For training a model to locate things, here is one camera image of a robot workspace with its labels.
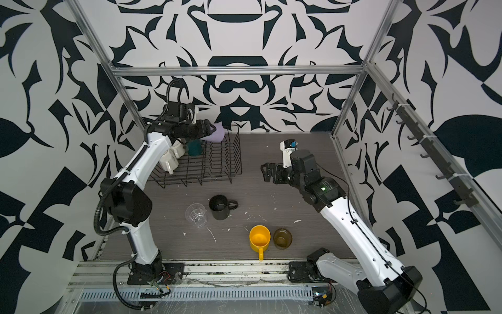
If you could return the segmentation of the lilac plastic cup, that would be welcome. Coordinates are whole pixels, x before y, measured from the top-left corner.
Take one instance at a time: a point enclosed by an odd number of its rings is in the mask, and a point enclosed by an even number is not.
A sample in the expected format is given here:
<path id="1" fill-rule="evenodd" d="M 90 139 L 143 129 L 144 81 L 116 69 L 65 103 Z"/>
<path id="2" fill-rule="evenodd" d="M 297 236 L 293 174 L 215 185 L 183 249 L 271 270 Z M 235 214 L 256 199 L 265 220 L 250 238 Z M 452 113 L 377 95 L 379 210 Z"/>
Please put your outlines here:
<path id="1" fill-rule="evenodd" d="M 221 122 L 215 123 L 214 127 L 215 131 L 210 136 L 201 138 L 201 141 L 206 141 L 209 143 L 220 143 L 223 141 L 226 134 L 226 129 L 223 127 Z"/>

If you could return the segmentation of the green mug white inside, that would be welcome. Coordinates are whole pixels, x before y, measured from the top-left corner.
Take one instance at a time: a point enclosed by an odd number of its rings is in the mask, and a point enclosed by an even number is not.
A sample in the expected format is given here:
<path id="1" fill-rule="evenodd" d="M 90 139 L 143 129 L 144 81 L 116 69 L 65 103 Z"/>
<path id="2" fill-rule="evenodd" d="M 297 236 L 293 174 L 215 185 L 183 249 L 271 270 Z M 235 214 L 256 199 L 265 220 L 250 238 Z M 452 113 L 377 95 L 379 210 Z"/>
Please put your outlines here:
<path id="1" fill-rule="evenodd" d="M 189 156 L 201 156 L 203 154 L 203 145 L 200 140 L 193 140 L 186 144 L 186 151 Z"/>

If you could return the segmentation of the black wire dish rack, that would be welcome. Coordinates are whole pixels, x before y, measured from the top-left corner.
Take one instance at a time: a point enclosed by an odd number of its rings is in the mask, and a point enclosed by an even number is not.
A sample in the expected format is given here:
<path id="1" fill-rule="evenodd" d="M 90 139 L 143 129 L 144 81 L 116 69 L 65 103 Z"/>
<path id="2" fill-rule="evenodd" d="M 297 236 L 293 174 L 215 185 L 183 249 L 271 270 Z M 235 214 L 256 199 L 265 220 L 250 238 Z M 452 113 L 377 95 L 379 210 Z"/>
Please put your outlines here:
<path id="1" fill-rule="evenodd" d="M 179 160 L 179 167 L 169 174 L 161 166 L 156 166 L 148 179 L 162 188 L 168 185 L 200 184 L 206 182 L 229 181 L 243 173 L 241 139 L 236 125 L 226 130 L 219 143 L 203 141 L 202 154 L 185 155 Z"/>

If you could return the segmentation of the cream white ceramic mug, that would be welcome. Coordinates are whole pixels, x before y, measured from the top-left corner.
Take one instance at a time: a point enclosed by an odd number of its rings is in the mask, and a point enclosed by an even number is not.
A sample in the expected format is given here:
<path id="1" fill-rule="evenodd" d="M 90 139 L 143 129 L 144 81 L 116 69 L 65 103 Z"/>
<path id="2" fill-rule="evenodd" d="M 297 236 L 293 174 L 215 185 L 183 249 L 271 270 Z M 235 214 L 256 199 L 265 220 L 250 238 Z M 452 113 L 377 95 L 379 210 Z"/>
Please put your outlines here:
<path id="1" fill-rule="evenodd" d="M 174 174 L 175 170 L 179 167 L 178 159 L 170 150 L 160 158 L 159 164 L 170 175 Z"/>

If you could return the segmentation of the olive tinted glass cup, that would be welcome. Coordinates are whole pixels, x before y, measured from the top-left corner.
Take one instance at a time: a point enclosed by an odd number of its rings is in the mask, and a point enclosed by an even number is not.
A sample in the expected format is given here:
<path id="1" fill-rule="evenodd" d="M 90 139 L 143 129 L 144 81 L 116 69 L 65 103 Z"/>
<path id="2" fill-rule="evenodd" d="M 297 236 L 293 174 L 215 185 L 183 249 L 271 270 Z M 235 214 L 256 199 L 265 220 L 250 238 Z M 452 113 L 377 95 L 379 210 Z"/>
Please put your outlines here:
<path id="1" fill-rule="evenodd" d="M 273 243 L 277 249 L 285 250 L 292 244 L 293 237 L 289 230 L 285 228 L 276 229 L 273 234 Z"/>

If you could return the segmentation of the clear glass cup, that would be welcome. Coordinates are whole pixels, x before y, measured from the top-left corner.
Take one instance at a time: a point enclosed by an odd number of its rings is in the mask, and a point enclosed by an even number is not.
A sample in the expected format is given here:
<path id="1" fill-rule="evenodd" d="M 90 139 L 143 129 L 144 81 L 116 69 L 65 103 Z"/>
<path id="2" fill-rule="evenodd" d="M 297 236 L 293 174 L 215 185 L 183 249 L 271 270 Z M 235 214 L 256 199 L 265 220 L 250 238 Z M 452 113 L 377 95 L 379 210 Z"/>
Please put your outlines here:
<path id="1" fill-rule="evenodd" d="M 207 210 L 203 204 L 192 204 L 186 209 L 185 217 L 197 228 L 202 228 L 207 223 Z"/>

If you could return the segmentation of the white mug red inside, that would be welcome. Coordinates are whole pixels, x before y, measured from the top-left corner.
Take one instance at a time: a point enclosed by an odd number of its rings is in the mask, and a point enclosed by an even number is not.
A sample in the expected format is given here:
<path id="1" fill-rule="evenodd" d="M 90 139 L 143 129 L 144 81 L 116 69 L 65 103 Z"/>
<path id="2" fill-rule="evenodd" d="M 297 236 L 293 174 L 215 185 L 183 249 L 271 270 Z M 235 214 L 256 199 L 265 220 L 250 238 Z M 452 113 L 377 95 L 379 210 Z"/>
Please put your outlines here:
<path id="1" fill-rule="evenodd" d="M 174 144 L 170 147 L 170 151 L 175 156 L 176 159 L 182 158 L 186 154 L 185 146 L 179 140 L 176 140 Z"/>

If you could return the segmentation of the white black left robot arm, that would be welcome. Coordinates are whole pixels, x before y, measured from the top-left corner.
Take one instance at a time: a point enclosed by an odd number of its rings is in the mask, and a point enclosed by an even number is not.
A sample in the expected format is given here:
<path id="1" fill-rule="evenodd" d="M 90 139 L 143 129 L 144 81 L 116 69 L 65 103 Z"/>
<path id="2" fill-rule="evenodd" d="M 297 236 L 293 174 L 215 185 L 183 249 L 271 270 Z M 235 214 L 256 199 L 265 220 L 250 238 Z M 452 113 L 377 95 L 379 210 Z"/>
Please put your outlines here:
<path id="1" fill-rule="evenodd" d="M 121 232 L 127 236 L 132 255 L 117 265 L 112 273 L 112 287 L 117 299 L 131 310 L 145 311 L 148 306 L 128 302 L 118 289 L 120 268 L 129 266 L 146 282 L 157 287 L 162 281 L 162 254 L 155 245 L 150 229 L 152 200 L 144 189 L 152 171 L 179 139 L 200 140 L 213 135 L 217 128 L 209 120 L 198 120 L 194 104 L 180 99 L 166 99 L 162 112 L 149 122 L 143 143 L 134 157 L 114 177 L 100 184 L 100 199 L 94 213 L 94 231 L 99 236 Z"/>

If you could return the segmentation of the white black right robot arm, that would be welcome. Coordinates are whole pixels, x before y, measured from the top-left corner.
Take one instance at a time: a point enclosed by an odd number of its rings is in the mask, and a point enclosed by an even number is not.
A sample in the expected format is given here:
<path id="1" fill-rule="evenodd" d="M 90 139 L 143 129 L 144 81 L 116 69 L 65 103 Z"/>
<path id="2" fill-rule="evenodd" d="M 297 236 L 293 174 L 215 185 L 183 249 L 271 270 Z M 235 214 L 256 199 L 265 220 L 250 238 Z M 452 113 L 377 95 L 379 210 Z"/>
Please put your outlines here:
<path id="1" fill-rule="evenodd" d="M 283 149 L 281 164 L 265 163 L 264 181 L 288 184 L 337 230 L 358 260 L 358 266 L 319 249 L 310 255 L 319 275 L 354 293 L 367 313 L 401 313 L 419 292 L 422 275 L 404 266 L 362 221 L 349 194 L 331 177 L 322 176 L 308 150 Z"/>

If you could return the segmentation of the black ceramic mug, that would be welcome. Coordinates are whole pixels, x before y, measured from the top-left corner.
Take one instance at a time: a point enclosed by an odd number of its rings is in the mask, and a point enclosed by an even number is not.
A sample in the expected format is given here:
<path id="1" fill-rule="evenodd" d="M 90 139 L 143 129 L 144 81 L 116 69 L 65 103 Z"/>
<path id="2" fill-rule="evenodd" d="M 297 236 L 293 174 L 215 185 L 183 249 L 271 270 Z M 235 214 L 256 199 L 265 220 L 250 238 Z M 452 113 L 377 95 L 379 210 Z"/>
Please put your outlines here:
<path id="1" fill-rule="evenodd" d="M 229 200 L 224 195 L 216 195 L 209 200 L 209 207 L 214 219 L 223 221 L 229 217 L 230 211 L 239 207 L 239 203 L 235 200 Z"/>

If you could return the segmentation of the yellow ceramic mug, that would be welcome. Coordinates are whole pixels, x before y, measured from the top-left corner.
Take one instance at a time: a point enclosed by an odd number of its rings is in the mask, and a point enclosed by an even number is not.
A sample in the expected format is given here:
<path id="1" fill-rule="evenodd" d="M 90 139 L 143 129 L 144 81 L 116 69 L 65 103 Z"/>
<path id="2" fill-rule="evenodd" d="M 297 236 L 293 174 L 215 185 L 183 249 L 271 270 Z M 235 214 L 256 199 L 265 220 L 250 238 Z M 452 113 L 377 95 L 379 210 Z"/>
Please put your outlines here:
<path id="1" fill-rule="evenodd" d="M 271 233 L 266 226 L 256 225 L 249 232 L 250 247 L 258 254 L 260 262 L 264 261 L 264 253 L 267 251 L 270 241 Z"/>

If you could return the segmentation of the green circuit board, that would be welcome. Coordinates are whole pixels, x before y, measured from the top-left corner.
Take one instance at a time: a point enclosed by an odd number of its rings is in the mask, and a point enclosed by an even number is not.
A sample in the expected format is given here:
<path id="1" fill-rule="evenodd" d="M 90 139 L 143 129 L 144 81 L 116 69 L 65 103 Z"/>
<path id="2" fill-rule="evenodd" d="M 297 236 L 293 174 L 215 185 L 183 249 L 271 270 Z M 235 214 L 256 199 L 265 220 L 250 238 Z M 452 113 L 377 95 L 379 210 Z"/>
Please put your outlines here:
<path id="1" fill-rule="evenodd" d="M 330 305 L 337 297 L 333 285 L 312 286 L 312 304 L 317 307 L 326 307 Z"/>

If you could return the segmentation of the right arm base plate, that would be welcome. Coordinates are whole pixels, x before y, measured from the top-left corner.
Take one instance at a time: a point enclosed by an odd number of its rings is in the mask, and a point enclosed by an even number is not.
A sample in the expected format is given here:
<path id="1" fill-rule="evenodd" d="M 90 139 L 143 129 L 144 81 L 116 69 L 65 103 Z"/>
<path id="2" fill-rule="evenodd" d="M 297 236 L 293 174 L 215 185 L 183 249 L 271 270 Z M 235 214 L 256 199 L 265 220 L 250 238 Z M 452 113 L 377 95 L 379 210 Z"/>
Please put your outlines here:
<path id="1" fill-rule="evenodd" d="M 288 263 L 287 279 L 291 283 L 340 282 L 343 274 L 333 263 L 323 261 L 300 261 Z"/>

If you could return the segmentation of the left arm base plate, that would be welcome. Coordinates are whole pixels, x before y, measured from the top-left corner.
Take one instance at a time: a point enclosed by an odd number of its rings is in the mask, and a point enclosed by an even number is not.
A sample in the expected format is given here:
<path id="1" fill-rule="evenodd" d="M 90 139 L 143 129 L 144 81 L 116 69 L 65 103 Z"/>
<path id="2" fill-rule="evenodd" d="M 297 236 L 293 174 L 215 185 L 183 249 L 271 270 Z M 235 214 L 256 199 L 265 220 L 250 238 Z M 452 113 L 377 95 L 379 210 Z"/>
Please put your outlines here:
<path id="1" fill-rule="evenodd" d="M 170 285 L 184 277 L 184 263 L 163 263 L 162 265 L 132 264 L 128 285 L 147 285 L 152 281 Z"/>

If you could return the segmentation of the black wall hook rail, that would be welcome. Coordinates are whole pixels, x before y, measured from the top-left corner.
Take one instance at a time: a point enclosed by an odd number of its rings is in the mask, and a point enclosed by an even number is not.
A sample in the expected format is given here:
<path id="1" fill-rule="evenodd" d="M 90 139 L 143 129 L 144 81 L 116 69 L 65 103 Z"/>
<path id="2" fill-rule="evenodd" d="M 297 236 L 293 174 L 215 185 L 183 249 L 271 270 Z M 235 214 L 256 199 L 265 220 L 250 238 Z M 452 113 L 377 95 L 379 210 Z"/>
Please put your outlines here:
<path id="1" fill-rule="evenodd" d="M 456 205 L 466 205 L 469 208 L 480 204 L 475 196 L 473 184 L 469 182 L 470 175 L 462 171 L 454 163 L 451 153 L 444 147 L 439 138 L 425 125 L 423 120 L 415 113 L 415 110 L 408 103 L 401 103 L 395 94 L 392 94 L 392 107 L 388 109 L 397 114 L 400 120 L 399 125 L 406 126 L 411 135 L 408 140 L 418 143 L 425 151 L 420 157 L 429 158 L 440 171 L 436 175 L 437 180 L 446 180 L 457 193 L 459 200 L 455 200 Z"/>

